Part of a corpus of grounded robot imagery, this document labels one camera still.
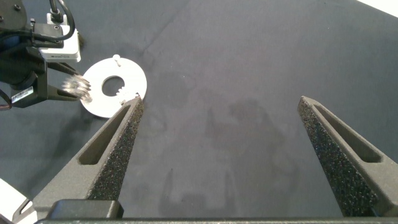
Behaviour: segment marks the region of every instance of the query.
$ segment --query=circular hole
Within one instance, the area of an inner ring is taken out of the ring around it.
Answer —
[[[124,87],[124,81],[120,77],[110,77],[102,85],[102,92],[107,96],[116,96],[120,88]]]

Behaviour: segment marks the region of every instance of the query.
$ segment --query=black tabletop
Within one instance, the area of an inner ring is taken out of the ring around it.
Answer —
[[[24,4],[45,22],[48,1]],[[73,66],[119,54],[146,73],[125,217],[341,216],[297,114],[302,95],[398,161],[393,16],[354,0],[67,4],[85,38]],[[65,78],[49,71],[55,86]],[[0,178],[33,198],[105,121],[78,101],[1,112]]]

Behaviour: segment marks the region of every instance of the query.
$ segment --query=black cable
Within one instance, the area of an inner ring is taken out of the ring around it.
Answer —
[[[51,6],[51,11],[52,12],[54,12],[54,13],[58,12],[57,4],[55,3],[55,0],[50,0],[50,6]]]
[[[67,34],[60,36],[60,37],[54,37],[54,36],[43,35],[43,34],[35,34],[35,33],[32,33],[31,31],[27,31],[27,30],[19,30],[19,31],[15,31],[13,33],[10,33],[10,34],[2,37],[0,39],[0,42],[4,41],[7,38],[14,37],[14,36],[33,37],[38,40],[49,41],[49,42],[66,40],[66,39],[70,38],[73,35],[73,33],[75,33],[75,29],[76,29],[75,21],[73,20],[73,15],[63,0],[58,0],[58,2],[60,3],[65,15],[67,15],[68,25],[69,25],[69,32]]]

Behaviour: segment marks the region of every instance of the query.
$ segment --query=white label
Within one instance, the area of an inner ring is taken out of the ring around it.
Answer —
[[[26,90],[20,91],[19,93],[12,96],[11,101],[12,101],[12,103],[15,103],[15,102],[29,96],[32,93],[33,93],[33,87],[31,86],[31,87],[27,88]]]

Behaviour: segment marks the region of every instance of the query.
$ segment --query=white plastic disc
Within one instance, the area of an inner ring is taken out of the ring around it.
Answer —
[[[123,79],[124,88],[116,96],[106,96],[102,92],[102,87],[106,80],[113,77]],[[92,101],[81,100],[81,103],[90,113],[103,118],[112,117],[122,106],[122,100],[132,100],[137,96],[136,93],[144,99],[147,91],[147,79],[141,67],[118,55],[94,64],[83,78],[90,82],[89,94]]]

